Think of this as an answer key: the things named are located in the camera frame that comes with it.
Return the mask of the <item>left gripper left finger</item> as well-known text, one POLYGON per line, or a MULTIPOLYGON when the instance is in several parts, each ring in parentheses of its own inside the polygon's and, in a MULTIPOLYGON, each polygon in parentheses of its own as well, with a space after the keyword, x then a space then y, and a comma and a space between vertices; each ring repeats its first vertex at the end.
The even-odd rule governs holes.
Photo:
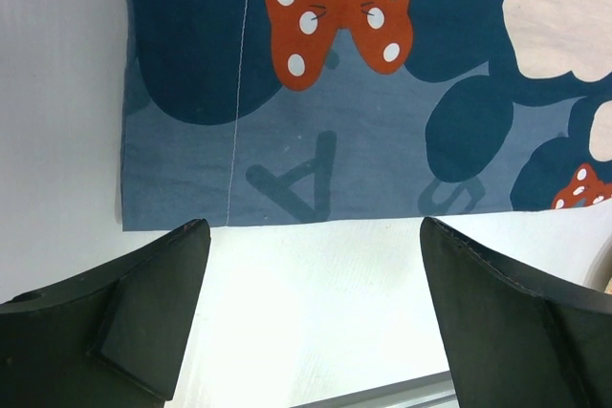
POLYGON ((1 306, 4 401, 169 401, 195 317, 210 228, 148 245, 1 306))

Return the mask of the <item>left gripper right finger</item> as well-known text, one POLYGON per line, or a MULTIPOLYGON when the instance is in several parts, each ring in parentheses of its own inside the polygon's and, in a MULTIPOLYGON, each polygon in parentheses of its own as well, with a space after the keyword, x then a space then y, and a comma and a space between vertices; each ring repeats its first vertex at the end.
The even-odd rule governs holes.
POLYGON ((608 407, 611 297, 425 218, 426 279, 462 407, 608 407))

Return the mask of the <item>blue cartoon placemat cloth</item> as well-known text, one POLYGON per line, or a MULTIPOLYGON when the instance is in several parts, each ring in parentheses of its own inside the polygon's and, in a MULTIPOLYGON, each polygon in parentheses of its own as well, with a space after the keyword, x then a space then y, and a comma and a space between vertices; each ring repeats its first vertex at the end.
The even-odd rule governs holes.
POLYGON ((127 231, 611 197, 611 0, 127 6, 127 231))

